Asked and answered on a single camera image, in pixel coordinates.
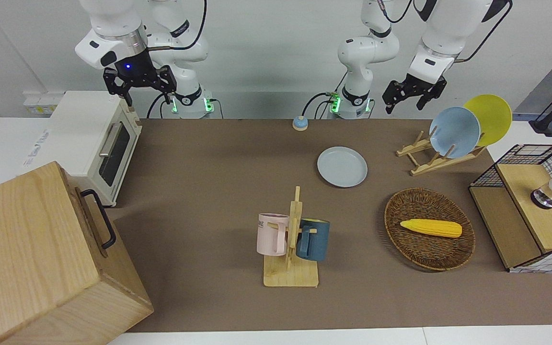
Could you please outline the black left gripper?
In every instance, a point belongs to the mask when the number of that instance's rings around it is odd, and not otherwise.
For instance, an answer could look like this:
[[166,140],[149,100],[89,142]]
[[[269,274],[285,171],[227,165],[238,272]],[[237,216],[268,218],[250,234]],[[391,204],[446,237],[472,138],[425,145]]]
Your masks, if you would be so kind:
[[447,81],[443,76],[439,77],[438,81],[433,84],[411,74],[406,74],[404,81],[392,80],[388,84],[383,93],[385,111],[388,115],[391,115],[397,103],[416,96],[420,96],[417,101],[417,109],[422,111],[429,101],[442,95],[446,85]]

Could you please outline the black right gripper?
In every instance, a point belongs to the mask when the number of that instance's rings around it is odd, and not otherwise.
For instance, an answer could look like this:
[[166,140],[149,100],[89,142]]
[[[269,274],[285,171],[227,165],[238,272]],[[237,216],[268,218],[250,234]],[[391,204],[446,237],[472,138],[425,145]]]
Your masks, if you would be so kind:
[[129,90],[132,87],[151,87],[162,92],[166,104],[171,104],[172,92],[177,91],[177,81],[169,65],[156,68],[149,49],[135,56],[114,63],[115,68],[105,68],[103,80],[111,95],[118,95],[132,107]]

